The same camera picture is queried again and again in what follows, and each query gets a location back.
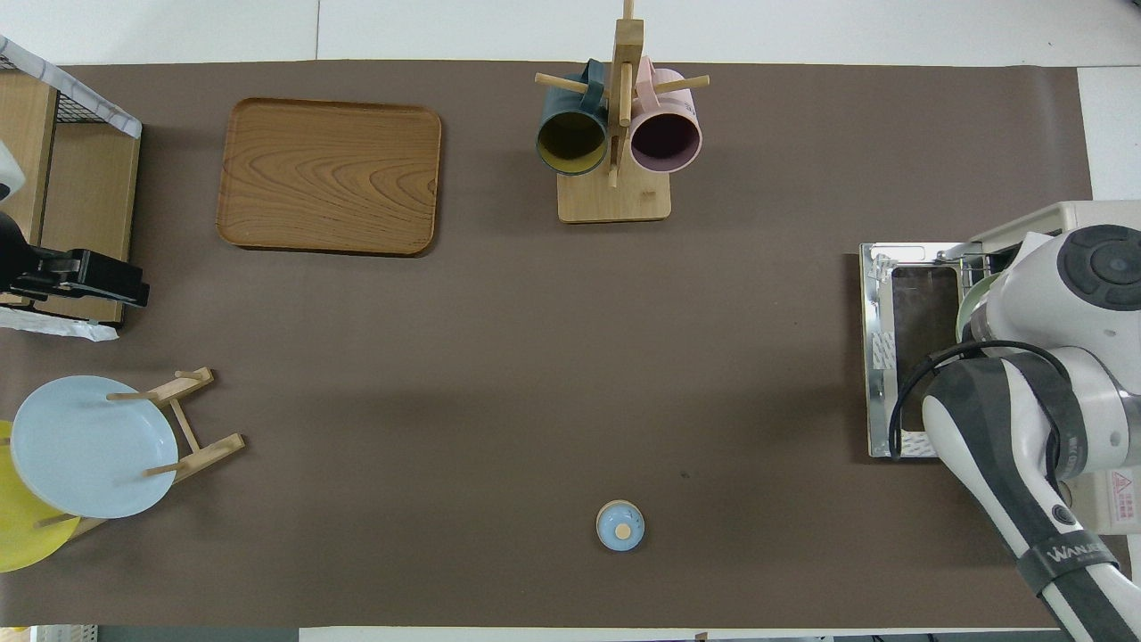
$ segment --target mug rack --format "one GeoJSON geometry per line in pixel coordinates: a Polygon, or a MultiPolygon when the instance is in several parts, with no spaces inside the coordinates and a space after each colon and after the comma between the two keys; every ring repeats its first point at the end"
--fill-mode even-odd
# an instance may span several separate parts
{"type": "MultiPolygon", "coordinates": [[[[634,162],[630,152],[629,128],[634,73],[645,42],[645,23],[634,19],[633,9],[633,0],[623,1],[622,17],[614,30],[614,55],[607,91],[604,92],[610,101],[607,121],[608,161],[590,173],[558,176],[558,211],[559,219],[564,222],[661,220],[670,216],[670,174],[644,169],[634,162]]],[[[586,91],[586,84],[582,82],[545,73],[536,73],[535,82],[580,94],[586,91]]],[[[697,89],[709,83],[709,75],[685,78],[655,84],[654,92],[697,89]]]]}

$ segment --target pink mug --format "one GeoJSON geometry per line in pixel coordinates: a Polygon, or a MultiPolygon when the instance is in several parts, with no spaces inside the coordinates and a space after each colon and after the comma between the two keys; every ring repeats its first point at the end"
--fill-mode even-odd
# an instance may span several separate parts
{"type": "Polygon", "coordinates": [[[694,162],[702,149],[693,91],[654,92],[655,84],[681,79],[673,70],[654,68],[649,56],[642,56],[638,65],[637,98],[630,109],[630,153],[649,171],[678,171],[694,162]]]}

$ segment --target black cable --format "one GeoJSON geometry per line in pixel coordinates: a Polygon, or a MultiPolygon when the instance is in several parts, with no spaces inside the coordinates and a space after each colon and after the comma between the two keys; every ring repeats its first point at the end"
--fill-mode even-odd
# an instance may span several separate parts
{"type": "Polygon", "coordinates": [[[926,356],[923,361],[919,364],[913,371],[911,376],[907,377],[907,382],[904,383],[903,388],[899,389],[899,397],[896,399],[896,406],[891,409],[891,420],[888,422],[888,450],[891,453],[891,460],[898,462],[904,448],[904,431],[903,431],[903,415],[904,415],[904,403],[907,397],[912,393],[912,390],[919,385],[920,381],[934,371],[940,364],[961,355],[972,352],[976,350],[982,350],[985,348],[1013,348],[1015,350],[1022,350],[1037,355],[1038,357],[1045,359],[1054,367],[1054,371],[1066,383],[1069,383],[1069,373],[1066,372],[1066,367],[1062,363],[1058,360],[1057,357],[1050,355],[1044,349],[1036,346],[1022,343],[1022,342],[1008,342],[1004,340],[990,340],[981,342],[963,342],[961,344],[953,346],[947,350],[939,352],[932,352],[926,356]]]}

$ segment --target dark green mug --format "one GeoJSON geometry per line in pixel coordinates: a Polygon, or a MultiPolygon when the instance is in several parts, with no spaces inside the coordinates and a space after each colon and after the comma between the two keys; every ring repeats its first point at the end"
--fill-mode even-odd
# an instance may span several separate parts
{"type": "Polygon", "coordinates": [[[586,84],[586,92],[551,87],[543,99],[535,151],[548,166],[577,176],[598,166],[606,157],[607,105],[602,99],[602,63],[591,58],[580,75],[568,75],[586,84]]]}

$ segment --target brown paper sheet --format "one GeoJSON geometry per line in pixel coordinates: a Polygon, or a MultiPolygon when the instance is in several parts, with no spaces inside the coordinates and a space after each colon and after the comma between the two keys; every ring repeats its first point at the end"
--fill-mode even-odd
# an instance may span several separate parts
{"type": "Polygon", "coordinates": [[[0,624],[1052,625],[949,472],[867,457],[855,252],[1090,197],[1075,71],[677,65],[713,84],[673,213],[568,226],[532,76],[573,68],[74,70],[146,123],[151,304],[111,344],[5,332],[0,416],[65,375],[209,366],[191,422],[249,448],[0,576],[0,624]],[[436,109],[434,245],[222,241],[249,96],[436,109]],[[646,517],[631,554],[593,534],[615,498],[646,517]]]}

